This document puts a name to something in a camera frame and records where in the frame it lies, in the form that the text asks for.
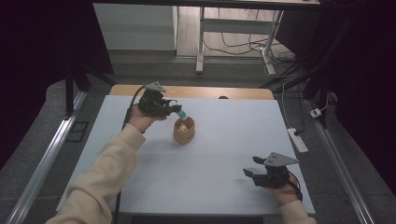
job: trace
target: white desk leg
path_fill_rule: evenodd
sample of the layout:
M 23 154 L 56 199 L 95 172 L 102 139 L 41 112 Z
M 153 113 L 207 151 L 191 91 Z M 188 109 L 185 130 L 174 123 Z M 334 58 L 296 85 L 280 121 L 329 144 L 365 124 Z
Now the white desk leg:
M 275 38 L 277 26 L 279 25 L 279 21 L 280 21 L 280 17 L 282 16 L 282 13 L 283 13 L 283 11 L 276 12 L 276 16 L 275 16 L 275 20 L 273 22 L 271 33 L 268 35 L 268 40 L 267 40 L 267 43 L 265 44 L 264 49 L 262 49 L 262 57 L 264 58 L 265 67 L 267 68 L 269 76 L 274 76 L 276 74 L 273 65 L 270 63 L 271 58 L 269 56 L 269 53 L 270 53 L 272 42 Z
M 205 8 L 200 9 L 201 19 L 199 21 L 199 42 L 197 54 L 197 66 L 195 72 L 202 74 L 204 72 L 204 31 L 205 31 Z

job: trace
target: beige sleeve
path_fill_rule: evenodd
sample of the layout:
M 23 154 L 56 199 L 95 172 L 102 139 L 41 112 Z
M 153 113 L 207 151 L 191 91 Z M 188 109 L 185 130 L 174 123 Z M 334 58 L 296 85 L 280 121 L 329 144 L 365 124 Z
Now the beige sleeve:
M 145 140 L 134 126 L 126 124 L 105 145 L 95 163 L 77 177 L 60 211 L 47 223 L 110 223 L 108 203 L 134 170 L 137 150 Z
M 287 203 L 280 208 L 284 224 L 316 224 L 317 222 L 305 212 L 299 200 Z

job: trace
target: gray carpet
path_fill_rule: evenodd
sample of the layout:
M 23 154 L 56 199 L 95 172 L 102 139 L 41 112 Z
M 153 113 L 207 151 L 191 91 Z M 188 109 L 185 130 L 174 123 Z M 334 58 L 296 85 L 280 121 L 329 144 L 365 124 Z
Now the gray carpet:
M 276 66 L 277 72 L 287 68 L 287 64 Z M 204 73 L 195 74 L 195 63 L 115 63 L 113 77 L 119 83 L 148 84 L 160 80 L 163 85 L 208 86 L 208 87 L 242 87 L 259 88 L 268 78 L 264 74 L 263 63 L 244 63 L 232 60 L 227 63 L 211 62 L 204 65 Z M 94 123 L 104 97 L 110 87 L 96 77 L 89 76 L 92 88 L 78 115 L 74 132 L 70 133 L 59 153 L 48 178 L 37 196 L 35 203 L 25 219 L 25 223 L 43 223 L 55 215 L 55 208 L 64 193 L 70 175 L 78 161 L 89 132 Z M 285 80 L 273 84 L 281 85 Z M 317 213 L 314 217 L 318 223 L 360 223 L 355 210 L 344 191 L 325 146 L 323 145 L 314 121 L 306 112 L 304 104 L 304 125 L 299 106 L 300 93 L 294 87 L 285 92 L 284 102 L 286 116 L 290 126 L 301 130 L 309 153 L 297 154 L 307 187 Z M 281 104 L 281 94 L 275 94 Z M 353 139 L 337 122 L 334 115 L 336 104 L 328 106 L 327 123 L 334 142 L 346 161 L 349 172 L 358 185 L 364 200 L 374 215 L 376 223 L 394 223 L 396 220 L 396 200 L 389 191 L 371 163 L 361 152 Z M 48 99 L 44 104 L 34 125 L 13 157 L 0 172 L 0 223 L 5 223 L 16 201 L 29 181 L 36 165 L 39 163 L 51 138 L 55 134 L 64 115 L 64 84 L 56 83 L 49 88 Z M 185 217 L 130 217 L 122 215 L 120 223 L 281 223 L 280 217 L 263 219 L 199 219 Z

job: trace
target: power strip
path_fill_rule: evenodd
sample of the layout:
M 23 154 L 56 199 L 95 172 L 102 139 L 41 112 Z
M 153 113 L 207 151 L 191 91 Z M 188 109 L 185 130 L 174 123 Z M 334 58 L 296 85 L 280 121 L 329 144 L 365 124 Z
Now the power strip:
M 308 148 L 305 146 L 303 139 L 301 139 L 300 135 L 294 135 L 296 129 L 289 128 L 288 133 L 290 136 L 291 141 L 297 147 L 298 152 L 301 154 L 305 154 L 308 152 Z

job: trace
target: person's hand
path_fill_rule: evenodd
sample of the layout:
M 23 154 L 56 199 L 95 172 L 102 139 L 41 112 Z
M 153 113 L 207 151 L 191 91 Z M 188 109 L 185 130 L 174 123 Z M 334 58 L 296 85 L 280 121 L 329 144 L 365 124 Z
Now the person's hand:
M 137 105 L 132 106 L 132 111 L 131 111 L 131 117 L 129 117 L 128 123 L 130 123 L 132 126 L 136 127 L 136 129 L 144 133 L 146 129 L 151 126 L 151 124 L 156 121 L 156 120 L 165 120 L 166 116 L 163 117 L 151 117 L 151 116 L 146 116 L 143 114 L 142 111 L 140 111 L 139 107 Z
M 291 181 L 293 184 L 296 185 L 297 178 L 294 175 L 289 175 L 289 176 L 290 176 L 289 181 Z M 282 205 L 299 200 L 297 197 L 296 190 L 289 184 L 285 184 L 284 186 L 281 186 L 279 188 L 266 188 L 266 189 L 274 193 L 277 200 Z

